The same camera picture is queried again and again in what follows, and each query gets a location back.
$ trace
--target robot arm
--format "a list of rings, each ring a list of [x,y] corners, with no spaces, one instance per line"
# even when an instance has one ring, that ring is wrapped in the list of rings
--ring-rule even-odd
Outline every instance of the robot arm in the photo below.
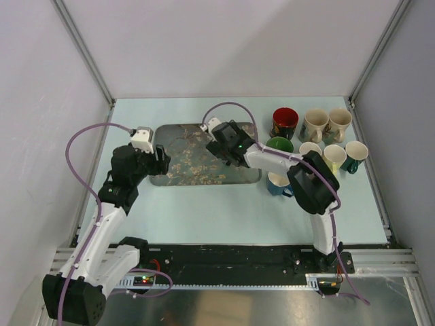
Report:
[[[226,161],[227,165],[260,168],[287,176],[297,203],[310,214],[314,247],[323,255],[333,254],[332,225],[328,213],[336,205],[334,197],[324,183],[300,163],[304,160],[314,167],[337,191],[340,185],[318,153],[311,151],[302,156],[271,149],[256,143],[236,122],[221,123],[215,117],[203,124],[201,129],[213,138],[207,149]]]
[[[137,186],[148,175],[165,175],[168,172],[171,158],[162,146],[152,147],[152,135],[150,128],[139,127],[133,131],[128,145],[114,149],[111,170],[98,192],[102,205],[101,219],[97,223],[96,209],[83,241],[59,274],[46,275],[43,280],[42,293],[50,318],[57,318],[60,293],[73,265],[75,269],[63,303],[63,320],[96,325],[112,289],[137,266],[140,259],[146,258],[146,240],[125,238],[112,257],[102,264],[114,232],[126,219],[139,194]],[[80,262],[74,264],[80,254]]]

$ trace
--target blue mug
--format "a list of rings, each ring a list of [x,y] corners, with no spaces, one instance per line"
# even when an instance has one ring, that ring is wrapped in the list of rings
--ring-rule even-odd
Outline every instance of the blue mug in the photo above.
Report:
[[[294,195],[287,177],[282,177],[272,172],[267,174],[267,190],[272,196],[283,195],[291,198]]]

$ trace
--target beige mug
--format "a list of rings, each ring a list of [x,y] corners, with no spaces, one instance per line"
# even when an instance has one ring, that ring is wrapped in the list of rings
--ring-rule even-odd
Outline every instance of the beige mug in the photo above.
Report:
[[[310,141],[320,143],[322,131],[328,123],[328,114],[322,109],[310,109],[305,113],[304,123],[299,132],[299,139],[303,143]]]
[[[308,154],[310,151],[316,151],[321,156],[321,148],[318,144],[307,141],[299,147],[299,154],[305,155]]]
[[[328,145],[324,149],[324,161],[334,175],[337,174],[346,158],[346,151],[338,145]]]
[[[345,140],[345,131],[352,123],[352,115],[346,109],[332,109],[329,121],[324,129],[324,142],[326,144],[342,143]]]

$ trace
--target red mug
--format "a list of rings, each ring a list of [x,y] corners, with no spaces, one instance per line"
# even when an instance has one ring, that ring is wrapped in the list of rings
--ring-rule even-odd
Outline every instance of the red mug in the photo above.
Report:
[[[271,137],[284,137],[292,139],[299,115],[289,107],[280,107],[273,113],[273,125],[270,132]]]

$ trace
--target light blue table surface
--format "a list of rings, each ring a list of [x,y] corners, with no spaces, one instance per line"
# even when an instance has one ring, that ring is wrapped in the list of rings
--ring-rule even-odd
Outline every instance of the light blue table surface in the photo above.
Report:
[[[145,98],[120,99],[111,121],[130,128],[148,126],[156,130],[163,124],[201,122],[215,104],[236,101],[247,106],[256,119],[260,141],[270,138],[273,111],[291,107],[299,113],[299,124],[292,142],[297,152],[297,138],[305,111],[319,107],[329,111],[346,107],[342,97],[251,97],[251,98]],[[249,116],[239,107],[226,105],[212,115],[221,121],[248,122]],[[355,140],[350,126],[345,145]],[[113,149],[130,141],[129,135],[111,127],[97,168],[93,189],[102,186]],[[150,243],[172,244],[311,244],[313,233],[309,214],[295,199],[271,196],[266,189],[266,173],[250,185],[197,185],[158,187],[149,178],[139,186],[139,197],[130,214],[114,235],[113,242],[125,236],[144,238]],[[339,196],[342,208],[336,213],[338,235],[345,244],[380,244],[386,242],[381,218],[370,187],[366,169],[349,175],[341,172]],[[81,234],[89,224],[96,204],[87,204]]]

